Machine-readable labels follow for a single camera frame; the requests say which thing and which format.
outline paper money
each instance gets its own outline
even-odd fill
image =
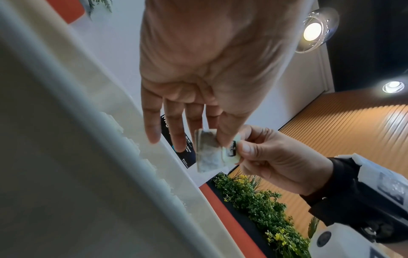
[[[217,130],[196,130],[195,158],[200,173],[221,169],[238,163],[241,156],[237,152],[237,143],[241,139],[236,135],[228,148],[222,147],[216,138]]]

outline wood slat panel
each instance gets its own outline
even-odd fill
[[[357,153],[408,176],[408,96],[364,89],[324,94],[280,131],[327,157]],[[283,194],[295,227],[306,236],[311,215],[298,196],[269,182],[262,189]]]

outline orange trim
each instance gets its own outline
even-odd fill
[[[215,213],[218,215],[222,224],[224,224],[225,228],[228,230],[229,234],[232,236],[243,255],[246,258],[266,258],[264,253],[245,232],[241,225],[235,220],[235,218],[220,201],[220,199],[218,199],[211,188],[207,184],[204,184],[200,186],[200,190],[211,204]]]
[[[79,0],[47,0],[47,2],[68,24],[73,23],[85,13]]]

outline spotlight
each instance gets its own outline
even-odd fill
[[[386,93],[396,93],[396,92],[402,91],[404,87],[405,87],[404,83],[393,81],[393,82],[386,83],[382,87],[382,90]]]
[[[320,8],[311,12],[303,22],[303,36],[297,45],[297,53],[317,49],[333,36],[339,26],[339,14],[333,8]]]

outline ceiling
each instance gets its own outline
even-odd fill
[[[408,69],[406,0],[318,0],[340,15],[327,42],[336,91],[366,88]]]

